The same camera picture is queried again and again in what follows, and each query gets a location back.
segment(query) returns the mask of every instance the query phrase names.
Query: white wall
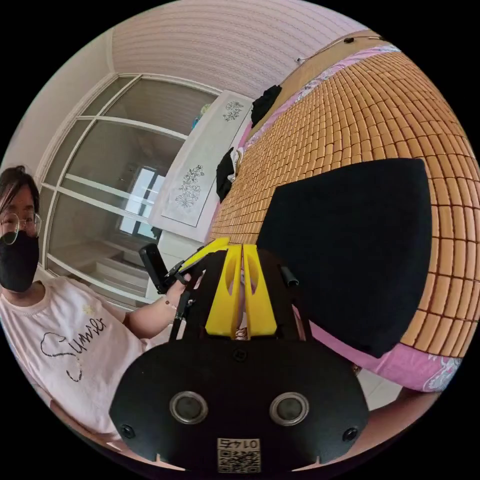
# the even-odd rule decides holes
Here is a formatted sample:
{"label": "white wall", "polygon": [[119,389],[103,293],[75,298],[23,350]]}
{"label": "white wall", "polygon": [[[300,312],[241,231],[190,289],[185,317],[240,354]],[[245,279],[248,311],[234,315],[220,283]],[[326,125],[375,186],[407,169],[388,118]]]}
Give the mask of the white wall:
{"label": "white wall", "polygon": [[111,31],[77,52],[45,84],[15,131],[0,171],[25,165],[35,175],[40,159],[61,123],[75,105],[110,73]]}
{"label": "white wall", "polygon": [[250,98],[367,27],[301,0],[179,0],[113,29],[116,72],[182,77]]}

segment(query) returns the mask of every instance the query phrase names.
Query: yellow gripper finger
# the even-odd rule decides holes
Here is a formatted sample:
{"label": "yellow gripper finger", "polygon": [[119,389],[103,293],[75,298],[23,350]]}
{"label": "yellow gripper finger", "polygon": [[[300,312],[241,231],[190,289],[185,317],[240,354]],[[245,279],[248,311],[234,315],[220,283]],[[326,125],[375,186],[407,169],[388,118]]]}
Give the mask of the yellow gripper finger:
{"label": "yellow gripper finger", "polygon": [[274,335],[277,331],[277,322],[275,321],[256,245],[243,246],[243,269],[245,273],[248,339]]}
{"label": "yellow gripper finger", "polygon": [[206,332],[209,335],[235,338],[240,311],[241,267],[242,246],[230,245],[226,252],[220,281],[205,325]]}
{"label": "yellow gripper finger", "polygon": [[217,238],[214,241],[211,241],[207,245],[205,245],[201,250],[197,251],[194,253],[191,257],[187,258],[184,262],[183,265],[180,268],[180,273],[182,270],[185,270],[189,267],[191,267],[193,264],[196,264],[198,261],[200,261],[203,257],[205,257],[208,254],[218,252],[218,250],[226,250],[229,246],[229,241],[230,237],[222,237],[222,238]]}

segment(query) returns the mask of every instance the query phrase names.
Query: eyeglasses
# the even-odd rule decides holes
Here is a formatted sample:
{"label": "eyeglasses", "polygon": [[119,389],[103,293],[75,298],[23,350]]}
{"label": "eyeglasses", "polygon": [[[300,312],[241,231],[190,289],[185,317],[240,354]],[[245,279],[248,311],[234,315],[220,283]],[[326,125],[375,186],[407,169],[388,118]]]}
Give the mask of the eyeglasses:
{"label": "eyeglasses", "polygon": [[32,238],[40,235],[42,219],[36,213],[29,213],[27,218],[19,219],[16,213],[6,213],[0,218],[0,241],[7,245],[15,243],[20,229]]}

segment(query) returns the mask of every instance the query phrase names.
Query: screw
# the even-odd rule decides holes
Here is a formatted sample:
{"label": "screw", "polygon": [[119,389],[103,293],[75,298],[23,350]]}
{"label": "screw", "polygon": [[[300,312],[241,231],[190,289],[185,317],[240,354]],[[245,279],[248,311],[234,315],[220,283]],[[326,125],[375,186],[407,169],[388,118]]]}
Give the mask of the screw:
{"label": "screw", "polygon": [[120,427],[120,430],[127,439],[132,439],[135,436],[134,429],[130,425],[124,424]]}
{"label": "screw", "polygon": [[357,436],[358,432],[356,428],[349,428],[343,433],[342,440],[344,442],[351,442]]}
{"label": "screw", "polygon": [[247,359],[247,352],[241,348],[236,348],[233,351],[233,359],[237,362],[244,362]]}

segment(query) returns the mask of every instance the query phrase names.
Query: pink t-shirt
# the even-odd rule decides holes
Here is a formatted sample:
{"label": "pink t-shirt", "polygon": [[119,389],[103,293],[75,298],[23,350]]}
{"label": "pink t-shirt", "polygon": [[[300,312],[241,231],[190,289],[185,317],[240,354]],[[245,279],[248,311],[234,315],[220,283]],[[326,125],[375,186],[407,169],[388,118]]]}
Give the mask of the pink t-shirt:
{"label": "pink t-shirt", "polygon": [[76,280],[47,282],[44,298],[18,307],[0,296],[5,336],[23,372],[50,405],[106,442],[120,440],[109,416],[128,366],[152,346],[167,342],[171,326],[150,340],[123,325],[125,312]]}

